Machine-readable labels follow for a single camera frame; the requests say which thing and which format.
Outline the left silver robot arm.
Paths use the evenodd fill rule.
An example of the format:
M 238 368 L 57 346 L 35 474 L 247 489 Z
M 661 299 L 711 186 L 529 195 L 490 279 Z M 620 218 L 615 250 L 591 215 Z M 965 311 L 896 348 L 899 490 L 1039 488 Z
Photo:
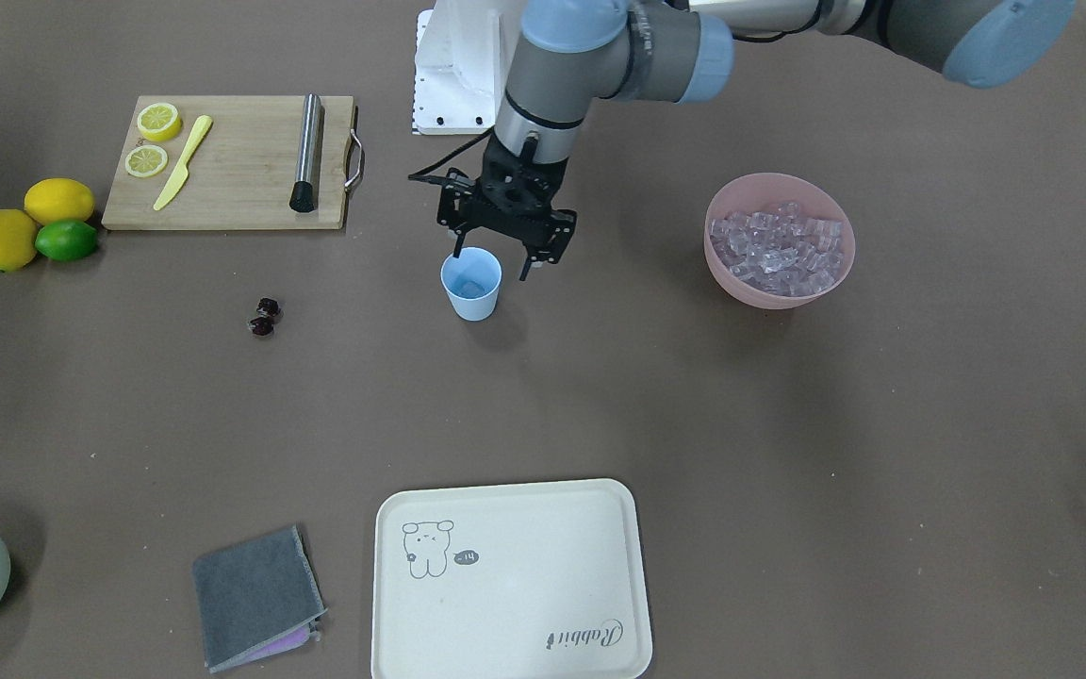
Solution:
M 475 177 L 435 166 L 435 222 L 455 237 L 491 229 L 525 246 L 526 278 L 555 265 L 576 232 L 555 209 L 579 129 L 596 99 L 707 102 L 740 42 L 806 32 L 858 36 L 971 89 L 1013 81 L 1047 52 L 1072 1 L 529 1 Z

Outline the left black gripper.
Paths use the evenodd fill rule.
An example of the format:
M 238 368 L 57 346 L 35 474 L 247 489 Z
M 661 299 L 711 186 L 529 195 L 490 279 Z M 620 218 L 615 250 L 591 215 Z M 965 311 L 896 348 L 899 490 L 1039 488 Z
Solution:
M 560 257 L 576 235 L 577 214 L 552 208 L 568 171 L 568 160 L 535 163 L 534 156 L 518 158 L 494 133 L 477 138 L 485 141 L 482 171 L 471 179 L 455 167 L 435 183 L 440 187 L 435 222 L 455 237 L 453 257 L 460 257 L 467 232 L 485 228 L 525 246 L 525 265 L 518 280 L 531 271 Z

